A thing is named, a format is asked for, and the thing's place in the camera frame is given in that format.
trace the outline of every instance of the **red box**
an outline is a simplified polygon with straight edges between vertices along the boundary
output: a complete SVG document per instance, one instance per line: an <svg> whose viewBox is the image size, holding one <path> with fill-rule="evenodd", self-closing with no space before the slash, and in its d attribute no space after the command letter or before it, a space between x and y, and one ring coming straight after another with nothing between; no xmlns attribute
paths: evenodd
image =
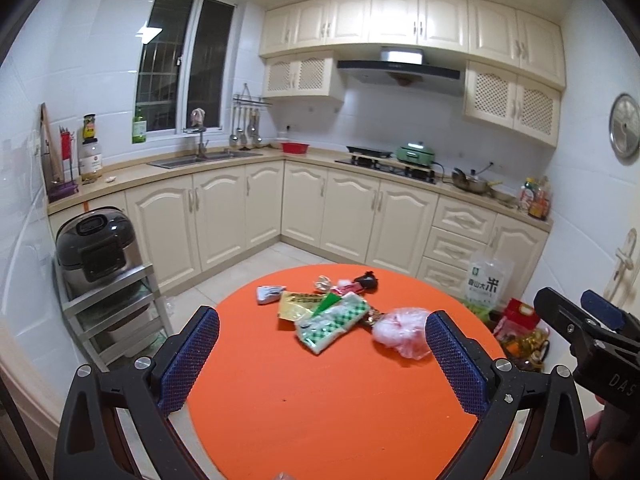
<svg viewBox="0 0 640 480"><path fill-rule="evenodd" d="M306 149L309 147L308 144L303 144L302 142L283 142L282 143L282 151L285 153L295 153L296 155L301 155L302 153L306 153Z"/></svg>

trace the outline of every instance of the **kitchen cabinet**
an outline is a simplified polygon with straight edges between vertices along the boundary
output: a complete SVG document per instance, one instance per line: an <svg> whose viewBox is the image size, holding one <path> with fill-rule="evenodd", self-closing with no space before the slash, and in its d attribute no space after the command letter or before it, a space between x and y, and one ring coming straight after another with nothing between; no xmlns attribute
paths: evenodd
<svg viewBox="0 0 640 480"><path fill-rule="evenodd" d="M469 54L520 66L518 22L511 7L468 0Z"/></svg>
<svg viewBox="0 0 640 480"><path fill-rule="evenodd" d="M245 173L244 224L250 249L280 234L284 162L248 164Z"/></svg>
<svg viewBox="0 0 640 480"><path fill-rule="evenodd" d="M289 47L301 48L324 43L331 0L309 0L293 11L292 38Z"/></svg>
<svg viewBox="0 0 640 480"><path fill-rule="evenodd" d="M468 52L466 0L418 0L418 45Z"/></svg>
<svg viewBox="0 0 640 480"><path fill-rule="evenodd" d="M471 256L477 251L484 251L485 247L485 244L471 238L432 227L424 255L443 264L467 270Z"/></svg>
<svg viewBox="0 0 640 480"><path fill-rule="evenodd" d="M324 168L287 161L282 197L282 235L313 247L320 246L324 194L328 172Z"/></svg>
<svg viewBox="0 0 640 480"><path fill-rule="evenodd" d="M483 207L441 196L433 225L485 244L491 236L496 216L496 213Z"/></svg>
<svg viewBox="0 0 640 480"><path fill-rule="evenodd" d="M417 278L454 298L463 298L466 270L423 258Z"/></svg>
<svg viewBox="0 0 640 480"><path fill-rule="evenodd" d="M191 175L127 189L129 219L164 291L200 274Z"/></svg>
<svg viewBox="0 0 640 480"><path fill-rule="evenodd" d="M325 43L366 43L370 18L371 0L331 0Z"/></svg>
<svg viewBox="0 0 640 480"><path fill-rule="evenodd" d="M498 215L485 254L512 261L511 279L500 300L521 298L545 247L547 233L508 216Z"/></svg>
<svg viewBox="0 0 640 480"><path fill-rule="evenodd" d="M244 190L244 166L193 175L193 210L202 270L245 250Z"/></svg>
<svg viewBox="0 0 640 480"><path fill-rule="evenodd" d="M558 144L560 92L508 70L469 62L464 113L551 146Z"/></svg>
<svg viewBox="0 0 640 480"><path fill-rule="evenodd" d="M380 180L330 170L327 178L320 248L364 263Z"/></svg>
<svg viewBox="0 0 640 480"><path fill-rule="evenodd" d="M418 0L371 0L369 43L416 44Z"/></svg>
<svg viewBox="0 0 640 480"><path fill-rule="evenodd" d="M332 52L313 52L270 59L263 97L326 96L344 99L342 75Z"/></svg>
<svg viewBox="0 0 640 480"><path fill-rule="evenodd" d="M566 77L560 27L522 10L516 13L520 68L564 88Z"/></svg>
<svg viewBox="0 0 640 480"><path fill-rule="evenodd" d="M429 236L438 195L382 182L366 264L415 276Z"/></svg>
<svg viewBox="0 0 640 480"><path fill-rule="evenodd" d="M281 7L268 10L264 15L262 39L260 40L260 55L282 52L289 48L292 22L295 18L297 6Z"/></svg>

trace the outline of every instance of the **plastic bag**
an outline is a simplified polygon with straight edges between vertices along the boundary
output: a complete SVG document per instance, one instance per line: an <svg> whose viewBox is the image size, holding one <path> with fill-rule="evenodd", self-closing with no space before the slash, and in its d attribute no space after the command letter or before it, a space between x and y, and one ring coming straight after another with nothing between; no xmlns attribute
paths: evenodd
<svg viewBox="0 0 640 480"><path fill-rule="evenodd" d="M402 357L423 359L431 354L424 335L424 324L429 314L423 308L396 308L373 326L373 339L388 348L395 348Z"/></svg>
<svg viewBox="0 0 640 480"><path fill-rule="evenodd" d="M469 259L466 272L464 305L482 321L498 307L504 287L513 272L513 262L485 256L476 251Z"/></svg>

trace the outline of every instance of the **countertop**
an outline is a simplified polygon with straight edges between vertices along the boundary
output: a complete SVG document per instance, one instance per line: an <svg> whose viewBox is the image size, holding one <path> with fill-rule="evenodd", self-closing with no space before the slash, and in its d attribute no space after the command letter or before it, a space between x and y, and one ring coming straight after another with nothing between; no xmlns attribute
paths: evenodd
<svg viewBox="0 0 640 480"><path fill-rule="evenodd" d="M143 159L143 161L132 160L129 162L130 166L127 166L126 168L110 170L110 168L107 167L105 168L102 177L100 177L97 182L79 186L79 192L75 195L50 203L47 206L47 213L51 215L82 202L93 200L100 196L123 191L131 187L142 186L143 184L149 184L151 182L157 182L166 178L199 173L201 171L217 170L219 168L229 168L232 166L244 166L246 164L258 164L260 162L271 162L274 160L290 160L292 162L303 162L305 164L322 166L325 168L331 168L333 170L359 173L362 175L380 178L382 180L396 182L398 184L413 186L418 189L433 191L443 196L461 200L462 202L467 202L469 204L484 207L496 213L500 213L502 215L527 223L533 227L537 227L540 230L546 232L551 231L551 220L537 220L528 216L527 214L523 214L517 211L517 209L504 206L491 197L474 195L472 193L462 191L453 186L453 184L446 184L443 182L428 184L427 182L421 182L419 180L414 180L405 176L383 173L382 171L372 170L369 168L361 168L359 166L349 166L347 164L336 162L336 159L348 158L349 153L347 152L331 152L329 150L315 150L313 148L310 148L308 153L305 153L304 155L292 155L290 153L284 153L281 150L276 150L274 148L259 148L258 150L253 150L253 152L260 153L261 156L232 158L227 160L216 160L212 162L201 162L199 164L193 164L191 166L183 166L182 168L173 168L172 170L156 168L155 166L150 166L147 164L147 162L151 160L170 158L172 156L171 154L146 158ZM111 176L116 177L115 181L107 183L107 177Z"/></svg>

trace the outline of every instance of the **green and white package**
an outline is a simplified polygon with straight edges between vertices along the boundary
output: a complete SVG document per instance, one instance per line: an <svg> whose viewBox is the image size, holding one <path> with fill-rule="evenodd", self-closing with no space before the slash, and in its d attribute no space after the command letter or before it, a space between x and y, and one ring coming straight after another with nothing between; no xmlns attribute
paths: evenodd
<svg viewBox="0 0 640 480"><path fill-rule="evenodd" d="M308 314L295 322L296 335L314 354L319 354L366 316L369 304L355 292L319 314Z"/></svg>

